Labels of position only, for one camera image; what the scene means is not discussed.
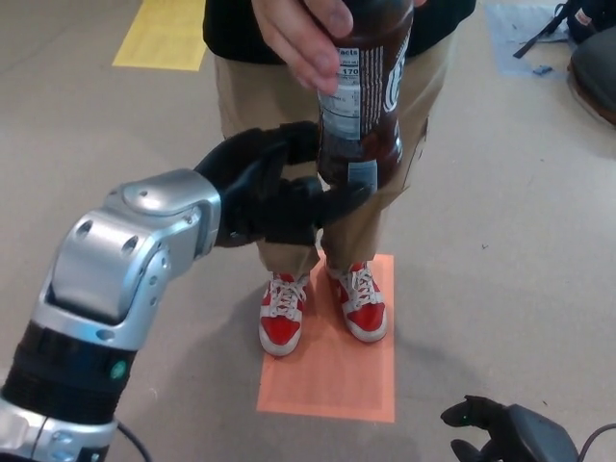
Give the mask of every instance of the plastic bottle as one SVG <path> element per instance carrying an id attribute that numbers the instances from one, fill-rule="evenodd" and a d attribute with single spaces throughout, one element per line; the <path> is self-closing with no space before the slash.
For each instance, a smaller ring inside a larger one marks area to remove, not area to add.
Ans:
<path id="1" fill-rule="evenodd" d="M 413 0 L 344 0 L 353 30 L 332 38 L 340 54 L 338 90 L 319 94 L 319 173 L 331 187 L 348 181 L 374 190 L 394 176 L 402 157 L 398 96 L 413 25 Z"/>

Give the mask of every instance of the yellow tape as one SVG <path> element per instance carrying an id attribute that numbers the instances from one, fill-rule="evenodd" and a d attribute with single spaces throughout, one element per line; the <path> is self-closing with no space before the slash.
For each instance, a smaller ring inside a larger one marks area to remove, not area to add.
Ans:
<path id="1" fill-rule="evenodd" d="M 143 0 L 114 65 L 199 70 L 204 10 L 205 0 Z"/>

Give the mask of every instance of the black shirt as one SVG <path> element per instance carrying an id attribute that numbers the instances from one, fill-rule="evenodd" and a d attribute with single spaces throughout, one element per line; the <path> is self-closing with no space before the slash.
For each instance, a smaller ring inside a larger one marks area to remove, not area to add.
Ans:
<path id="1" fill-rule="evenodd" d="M 475 10 L 476 0 L 427 0 L 415 9 L 406 53 L 423 53 L 451 34 Z M 207 0 L 203 38 L 222 58 L 255 64 L 282 64 L 263 42 L 250 0 Z"/>

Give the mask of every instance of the black bag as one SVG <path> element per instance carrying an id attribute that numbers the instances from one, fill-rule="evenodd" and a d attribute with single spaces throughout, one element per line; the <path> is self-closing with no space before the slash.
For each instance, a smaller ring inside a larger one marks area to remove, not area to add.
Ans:
<path id="1" fill-rule="evenodd" d="M 564 20 L 567 20 L 571 38 L 576 43 L 583 43 L 599 32 L 616 27 L 616 0 L 568 0 L 559 4 L 554 19 L 513 56 L 521 59 L 540 38 L 556 32 Z"/>
<path id="2" fill-rule="evenodd" d="M 616 127 L 616 26 L 585 39 L 569 64 L 574 97 Z"/>

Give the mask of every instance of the silver robot arm segment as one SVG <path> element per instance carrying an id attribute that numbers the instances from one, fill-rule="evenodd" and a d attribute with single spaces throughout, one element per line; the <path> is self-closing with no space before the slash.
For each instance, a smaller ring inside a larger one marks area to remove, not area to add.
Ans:
<path id="1" fill-rule="evenodd" d="M 0 394 L 0 462 L 103 462 L 167 284 L 213 248 L 217 190 L 178 169 L 110 192 L 59 246 Z"/>

